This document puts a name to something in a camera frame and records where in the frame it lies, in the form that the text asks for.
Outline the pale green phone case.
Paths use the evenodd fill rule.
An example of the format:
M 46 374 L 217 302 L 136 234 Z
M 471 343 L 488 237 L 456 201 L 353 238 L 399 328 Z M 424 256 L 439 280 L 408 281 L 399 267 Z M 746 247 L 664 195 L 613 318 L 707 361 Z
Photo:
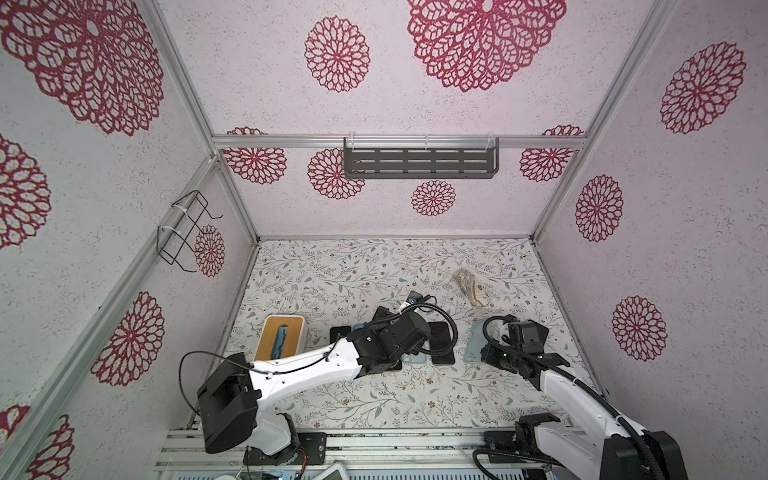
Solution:
M 469 339 L 467 341 L 464 361 L 466 363 L 482 363 L 482 351 L 487 346 L 488 342 L 483 333 L 483 321 L 475 322 L 469 333 Z
M 427 361 L 427 356 L 423 353 L 406 354 L 402 357 L 402 362 L 407 365 L 424 365 Z

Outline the black phone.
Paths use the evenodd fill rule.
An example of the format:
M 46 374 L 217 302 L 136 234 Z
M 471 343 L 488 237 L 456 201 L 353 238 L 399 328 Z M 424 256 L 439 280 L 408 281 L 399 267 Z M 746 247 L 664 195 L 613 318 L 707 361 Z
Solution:
M 429 322 L 430 327 L 430 351 L 437 351 L 438 355 L 431 355 L 434 365 L 454 365 L 456 363 L 452 342 L 452 330 L 446 322 Z

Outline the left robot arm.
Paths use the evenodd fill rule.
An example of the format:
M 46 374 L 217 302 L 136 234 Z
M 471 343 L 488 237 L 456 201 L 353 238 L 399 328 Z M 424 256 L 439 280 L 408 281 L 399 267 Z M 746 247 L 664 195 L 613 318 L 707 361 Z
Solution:
M 218 454 L 245 445 L 265 456 L 292 455 L 298 436 L 292 418 L 274 405 L 325 384 L 388 371 L 430 338 L 426 320 L 409 310 L 371 321 L 321 349 L 249 363 L 230 355 L 197 391 L 204 448 Z

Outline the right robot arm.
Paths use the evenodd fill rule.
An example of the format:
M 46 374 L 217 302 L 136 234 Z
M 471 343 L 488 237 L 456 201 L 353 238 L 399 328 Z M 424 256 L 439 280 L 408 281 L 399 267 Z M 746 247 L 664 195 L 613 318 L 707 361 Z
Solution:
M 492 316 L 482 334 L 484 363 L 529 381 L 574 423 L 567 426 L 545 412 L 520 417 L 511 431 L 485 433 L 485 445 L 472 460 L 488 478 L 494 475 L 482 457 L 517 462 L 527 479 L 543 479 L 554 467 L 578 479 L 687 478 L 680 446 L 668 433 L 650 431 L 625 416 L 577 377 L 561 355 L 546 352 L 547 327 L 513 315 Z

